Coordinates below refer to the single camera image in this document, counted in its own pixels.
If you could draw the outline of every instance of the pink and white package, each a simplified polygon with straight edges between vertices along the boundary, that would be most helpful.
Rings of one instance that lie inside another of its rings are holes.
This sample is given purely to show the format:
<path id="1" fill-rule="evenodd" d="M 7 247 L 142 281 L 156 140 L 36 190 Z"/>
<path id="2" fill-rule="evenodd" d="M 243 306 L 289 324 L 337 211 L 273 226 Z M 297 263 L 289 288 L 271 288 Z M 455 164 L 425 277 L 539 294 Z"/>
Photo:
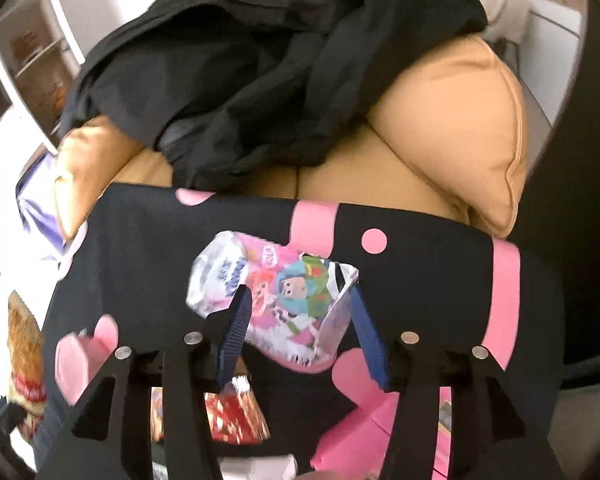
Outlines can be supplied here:
<path id="1" fill-rule="evenodd" d="M 287 368 L 329 368 L 350 322 L 358 270 L 250 235 L 221 232 L 193 263 L 187 305 L 202 317 L 251 289 L 246 340 Z"/>

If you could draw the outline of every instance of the purple fabric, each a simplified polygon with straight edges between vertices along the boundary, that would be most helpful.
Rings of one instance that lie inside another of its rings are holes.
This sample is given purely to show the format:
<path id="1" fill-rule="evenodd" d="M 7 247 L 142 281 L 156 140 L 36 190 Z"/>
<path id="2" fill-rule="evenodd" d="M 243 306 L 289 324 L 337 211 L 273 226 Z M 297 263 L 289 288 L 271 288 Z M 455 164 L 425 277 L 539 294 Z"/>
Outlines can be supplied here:
<path id="1" fill-rule="evenodd" d="M 16 192 L 24 232 L 36 250 L 42 249 L 45 260 L 57 260 L 64 253 L 64 240 L 56 220 L 55 180 L 54 158 L 47 153 L 27 170 Z"/>

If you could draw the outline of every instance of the tan leather couch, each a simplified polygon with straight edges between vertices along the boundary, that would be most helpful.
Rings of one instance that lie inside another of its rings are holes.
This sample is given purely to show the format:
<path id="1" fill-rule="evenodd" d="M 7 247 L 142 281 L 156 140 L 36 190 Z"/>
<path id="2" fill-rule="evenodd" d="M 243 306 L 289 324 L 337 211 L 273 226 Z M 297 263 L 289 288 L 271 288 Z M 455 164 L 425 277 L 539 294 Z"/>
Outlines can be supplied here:
<path id="1" fill-rule="evenodd" d="M 520 85 L 470 36 L 402 72 L 323 165 L 269 168 L 237 192 L 418 211 L 506 237 L 525 182 L 526 138 Z M 110 182 L 171 185 L 164 157 L 104 117 L 69 133 L 58 168 L 67 238 Z"/>

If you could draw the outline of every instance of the black clothing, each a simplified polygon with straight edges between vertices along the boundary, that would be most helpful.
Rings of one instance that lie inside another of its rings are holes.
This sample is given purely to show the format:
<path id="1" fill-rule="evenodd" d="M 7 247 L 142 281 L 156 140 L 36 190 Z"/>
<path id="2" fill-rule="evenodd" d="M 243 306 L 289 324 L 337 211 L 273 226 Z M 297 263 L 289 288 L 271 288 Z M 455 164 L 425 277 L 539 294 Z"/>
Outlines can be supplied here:
<path id="1" fill-rule="evenodd" d="M 61 134 L 104 114 L 179 187 L 320 164 L 422 54 L 487 25 L 479 0 L 157 0 L 87 56 Z"/>
<path id="2" fill-rule="evenodd" d="M 69 413 L 54 378 L 58 340 L 84 327 L 92 330 L 103 314 L 118 323 L 120 345 L 140 353 L 164 336 L 182 338 L 195 316 L 186 296 L 197 255 L 223 230 L 288 244 L 295 204 L 215 195 L 185 206 L 171 189 L 119 184 L 107 189 L 88 219 L 69 273 L 58 283 L 42 329 L 48 406 L 34 438 L 38 464 Z M 370 228 L 387 235 L 380 254 L 368 254 L 360 243 Z M 546 434 L 562 377 L 562 291 L 553 269 L 526 251 L 520 257 L 520 324 L 503 386 L 523 420 Z M 493 276 L 493 243 L 484 233 L 426 214 L 341 204 L 331 258 L 360 270 L 359 287 L 370 311 L 389 320 L 399 309 L 408 330 L 423 340 L 467 352 L 481 343 Z M 350 329 L 340 351 L 355 346 Z M 218 455 L 293 453 L 300 471 L 308 471 L 318 440 L 352 403 L 334 387 L 330 371 L 298 374 L 249 345 L 243 357 L 272 438 L 259 446 L 216 444 Z"/>

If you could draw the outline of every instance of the metal screw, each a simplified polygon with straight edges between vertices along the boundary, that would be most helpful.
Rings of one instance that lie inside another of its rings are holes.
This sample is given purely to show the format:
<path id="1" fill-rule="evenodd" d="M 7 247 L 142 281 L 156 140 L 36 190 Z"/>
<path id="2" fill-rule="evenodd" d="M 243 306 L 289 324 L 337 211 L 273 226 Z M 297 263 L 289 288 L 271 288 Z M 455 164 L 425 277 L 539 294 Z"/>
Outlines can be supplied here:
<path id="1" fill-rule="evenodd" d="M 128 346 L 121 346 L 120 348 L 118 348 L 116 350 L 116 359 L 120 359 L 121 361 L 123 359 L 126 359 L 130 355 L 131 355 L 131 348 L 129 348 Z"/>
<path id="2" fill-rule="evenodd" d="M 400 339 L 402 339 L 403 343 L 407 343 L 407 345 L 415 345 L 420 341 L 420 336 L 415 332 L 402 332 Z"/>
<path id="3" fill-rule="evenodd" d="M 200 332 L 189 332 L 184 336 L 184 342 L 188 345 L 197 345 L 202 342 L 202 334 Z"/>
<path id="4" fill-rule="evenodd" d="M 474 346 L 471 349 L 471 353 L 477 359 L 486 359 L 489 357 L 489 351 L 484 346 Z"/>

